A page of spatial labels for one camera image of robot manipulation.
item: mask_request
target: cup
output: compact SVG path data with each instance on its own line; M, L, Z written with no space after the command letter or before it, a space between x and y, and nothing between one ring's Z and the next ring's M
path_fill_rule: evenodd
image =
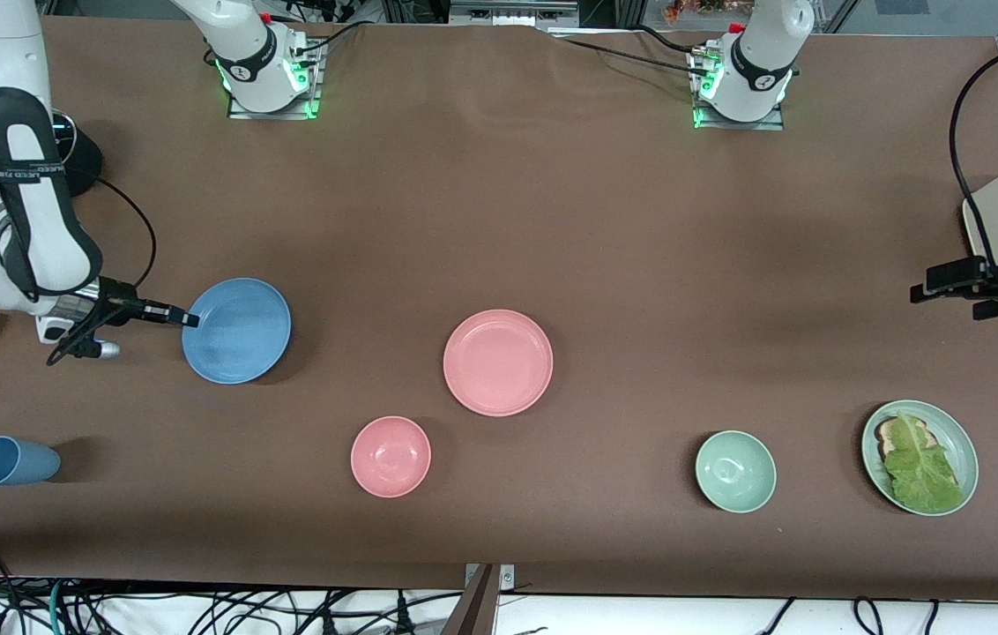
M40 443L0 437L0 485L28 485L52 478L60 469L60 454Z

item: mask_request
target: lettuce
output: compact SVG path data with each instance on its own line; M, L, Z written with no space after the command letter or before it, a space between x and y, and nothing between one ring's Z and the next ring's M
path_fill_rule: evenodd
M890 474L891 494L904 507L916 512L940 514L962 502L954 469L941 445L927 447L926 431L919 419L899 415L890 424L890 441L895 449L887 453L883 466Z

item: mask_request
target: green plate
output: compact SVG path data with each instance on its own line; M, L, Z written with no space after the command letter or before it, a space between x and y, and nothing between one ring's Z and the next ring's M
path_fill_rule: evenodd
M946 459L950 460L950 467L954 469L957 477L957 485L962 488L962 502L953 510L939 514L919 512L910 509L895 501L891 495L890 474L887 474L886 467L883 467L883 457L879 455L879 439L875 437L875 430L879 423L886 422L887 419L894 419L898 415L911 415L926 422L927 430L934 433L938 443L946 449ZM961 510L966 503L970 502L974 491L978 489L978 452L973 449L973 442L970 435L965 434L965 429L953 417L946 414L941 407L931 406L922 401L892 401L879 407L863 426L863 438L860 441L860 450L863 455L863 466L867 469L867 475L871 477L871 482L875 487L891 501L903 510L911 514L922 516L945 516Z
M744 431L726 430L700 447L696 479L710 502L722 510L745 514L769 502L778 470L764 443Z

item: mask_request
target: pink plate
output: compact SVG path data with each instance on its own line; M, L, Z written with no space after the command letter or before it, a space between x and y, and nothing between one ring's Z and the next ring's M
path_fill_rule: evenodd
M472 315L443 350L448 390L468 410L488 417L522 413L550 385L555 354L547 334L526 315L494 309Z
M425 430L404 417L366 423L350 449L350 471L362 489L397 498L417 489L432 460Z

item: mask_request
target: bread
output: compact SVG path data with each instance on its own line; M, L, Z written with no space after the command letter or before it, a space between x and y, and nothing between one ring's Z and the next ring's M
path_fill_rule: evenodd
M887 419L886 422L879 423L879 427L875 429L875 437L879 439L879 455L881 455L883 459L887 459L887 454L895 450L894 442L890 441L890 424L896 421L898 421L898 419ZM938 437L934 437L933 431L930 431L930 429L926 427L926 422L923 422L922 419L915 419L915 421L915 425L917 425L919 429L922 429L922 434L926 435L926 447L940 445L938 443ZM956 476L954 477L954 483L957 483Z

